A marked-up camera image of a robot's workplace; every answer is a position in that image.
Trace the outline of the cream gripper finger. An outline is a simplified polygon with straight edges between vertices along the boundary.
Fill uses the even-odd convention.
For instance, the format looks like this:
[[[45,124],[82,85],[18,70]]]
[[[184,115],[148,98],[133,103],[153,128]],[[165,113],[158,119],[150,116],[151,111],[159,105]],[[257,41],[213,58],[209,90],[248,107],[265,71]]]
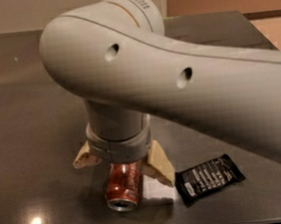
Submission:
[[[81,150],[78,152],[75,161],[73,162],[73,167],[85,168],[87,166],[95,166],[96,164],[101,163],[102,160],[96,156],[93,148],[90,147],[88,141],[81,147]]]
[[[142,162],[141,171],[151,179],[156,179],[162,185],[173,187],[175,172],[161,145],[153,140],[147,156]]]

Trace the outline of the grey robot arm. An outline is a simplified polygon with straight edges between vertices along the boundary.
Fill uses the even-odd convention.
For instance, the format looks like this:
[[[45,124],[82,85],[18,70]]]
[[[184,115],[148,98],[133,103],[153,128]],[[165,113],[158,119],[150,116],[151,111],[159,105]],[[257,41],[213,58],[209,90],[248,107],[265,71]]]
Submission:
[[[170,39],[150,0],[63,13],[39,46],[51,78],[86,102],[90,148],[103,160],[146,156],[157,115],[281,162],[279,51]]]

